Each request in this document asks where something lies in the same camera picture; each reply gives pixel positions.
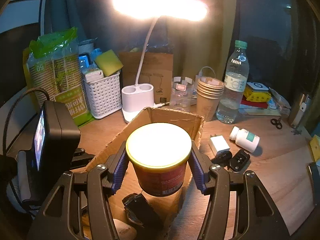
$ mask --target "green bottle cap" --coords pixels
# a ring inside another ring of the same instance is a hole
[[[248,43],[244,41],[236,41],[235,42],[236,47],[241,48],[241,49],[247,49]]]

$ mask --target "lamp head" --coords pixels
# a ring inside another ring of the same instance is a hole
[[[112,0],[115,10],[136,19],[171,16],[200,21],[207,14],[207,6],[199,0]]]

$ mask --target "red book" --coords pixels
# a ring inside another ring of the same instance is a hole
[[[246,106],[255,106],[255,107],[258,107],[258,108],[263,108],[263,109],[267,109],[268,108],[268,104],[267,102],[263,102],[263,103],[257,103],[257,102],[250,102],[250,101],[247,101],[245,96],[242,97],[242,100],[241,100],[241,105],[246,105]]]

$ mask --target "transparent container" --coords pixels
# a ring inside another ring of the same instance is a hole
[[[234,123],[247,84],[249,63],[245,54],[246,48],[246,42],[236,41],[235,52],[227,63],[225,90],[217,110],[217,118],[226,124]]]
[[[190,112],[195,82],[188,77],[174,77],[171,86],[170,108]]]

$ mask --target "white lamp base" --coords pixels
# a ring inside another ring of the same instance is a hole
[[[122,113],[124,119],[129,123],[145,107],[155,107],[153,85],[138,84],[124,87],[121,90]]]

